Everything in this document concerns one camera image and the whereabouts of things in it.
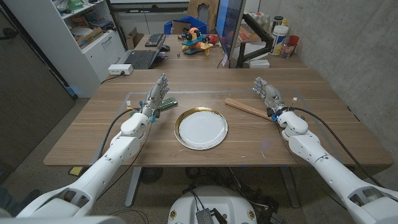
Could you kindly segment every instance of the wooden stick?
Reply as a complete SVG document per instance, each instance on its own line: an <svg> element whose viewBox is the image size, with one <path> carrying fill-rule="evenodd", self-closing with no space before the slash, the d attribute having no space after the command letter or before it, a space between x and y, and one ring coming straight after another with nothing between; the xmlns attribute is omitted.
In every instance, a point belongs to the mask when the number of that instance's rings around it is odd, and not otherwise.
<svg viewBox="0 0 398 224"><path fill-rule="evenodd" d="M231 98L225 99L225 104L228 105L228 106L232 106L232 107L234 107L236 109L245 111L247 113L251 113L251 114L254 114L256 116L259 116L259 117L268 119L270 121L273 121L271 118L269 118L267 116L267 112L259 110L259 109L255 109L255 108L253 108L251 106L245 105L245 104L240 103L240 102L238 102L236 100L233 100Z"/></svg>

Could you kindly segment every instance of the table leg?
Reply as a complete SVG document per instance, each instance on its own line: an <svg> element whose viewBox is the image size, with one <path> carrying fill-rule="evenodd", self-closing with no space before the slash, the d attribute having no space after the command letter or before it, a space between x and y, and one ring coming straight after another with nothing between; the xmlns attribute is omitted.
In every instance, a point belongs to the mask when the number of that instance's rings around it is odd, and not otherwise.
<svg viewBox="0 0 398 224"><path fill-rule="evenodd" d="M299 208L300 202L299 198L297 197L297 191L294 185L293 174L290 170L290 167L280 167L279 170L285 182L285 187L287 194L289 195L290 204L294 208Z"/></svg>
<svg viewBox="0 0 398 224"><path fill-rule="evenodd" d="M126 201L124 204L126 207L131 207L134 203L136 197L136 192L138 189L139 177L141 175L142 167L134 167L131 174L129 188L127 190Z"/></svg>

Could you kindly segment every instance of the robotic arm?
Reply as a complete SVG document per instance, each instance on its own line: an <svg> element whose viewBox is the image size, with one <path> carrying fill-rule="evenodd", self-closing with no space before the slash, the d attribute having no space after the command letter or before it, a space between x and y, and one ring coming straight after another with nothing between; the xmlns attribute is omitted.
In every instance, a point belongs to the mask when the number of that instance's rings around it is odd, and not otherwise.
<svg viewBox="0 0 398 224"><path fill-rule="evenodd" d="M356 223L398 223L398 192L361 180L331 156L307 122L285 106L279 91L265 80L257 78L253 90L264 99L268 116L285 128L282 135L292 152L317 170Z"/></svg>
<svg viewBox="0 0 398 224"><path fill-rule="evenodd" d="M89 214L122 163L134 157L146 142L147 130L159 117L159 106L168 90L167 78L163 74L148 92L141 110L121 125L121 131L100 159L76 182L39 196L17 218L66 218Z"/></svg>

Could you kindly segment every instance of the wooden table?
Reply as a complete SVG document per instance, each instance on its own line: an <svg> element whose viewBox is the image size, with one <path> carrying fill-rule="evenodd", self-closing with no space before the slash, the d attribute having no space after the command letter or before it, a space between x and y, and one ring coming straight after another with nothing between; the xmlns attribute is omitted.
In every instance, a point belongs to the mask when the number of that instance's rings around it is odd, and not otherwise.
<svg viewBox="0 0 398 224"><path fill-rule="evenodd" d="M145 36L136 49L150 49L144 47L147 38ZM152 125L149 138L133 164L135 168L127 191L126 206L132 205L141 167L276 166L281 169L292 205L299 207L293 177L288 168L297 166L297 163L283 145L277 125L224 104L229 97L265 111L264 102L251 91L256 77L262 77L278 88L286 104L297 97L295 107L312 111L324 119L363 165L389 166L393 163L391 156L329 85L314 69L306 68L296 55L288 59L266 56L271 64L271 68L267 69L216 69L224 55L222 49L212 48L210 56L203 52L185 55L175 35L168 36L165 44L171 48L167 52L169 59L157 65L156 69L135 70L132 75L102 84L46 156L44 164L71 167L94 163L109 125L119 113L126 110L126 100L131 100L133 107L138 106L138 102L144 99L146 92L162 73L169 79L170 92L166 96L176 97L178 106L163 111ZM218 110L228 122L228 134L224 141L205 151L188 149L174 136L174 123L178 116L197 106ZM296 113L306 117L309 129L320 138L328 152L342 163L354 165L321 123L301 111ZM116 122L106 147L119 132L121 123L128 118L129 115L125 114ZM295 157L300 164L309 166L298 156Z"/></svg>

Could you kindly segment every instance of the blue box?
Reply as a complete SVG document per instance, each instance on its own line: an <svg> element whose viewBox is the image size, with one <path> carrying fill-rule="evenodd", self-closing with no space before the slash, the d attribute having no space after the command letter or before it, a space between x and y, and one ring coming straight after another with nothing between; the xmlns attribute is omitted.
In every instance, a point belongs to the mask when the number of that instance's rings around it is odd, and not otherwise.
<svg viewBox="0 0 398 224"><path fill-rule="evenodd" d="M207 34L207 24L196 19L193 16L187 16L181 19L177 19L177 21L182 21L182 22L190 22L191 23L191 28L196 27L200 31L201 34ZM164 34L171 34L172 33L172 22L168 22L164 24Z"/></svg>

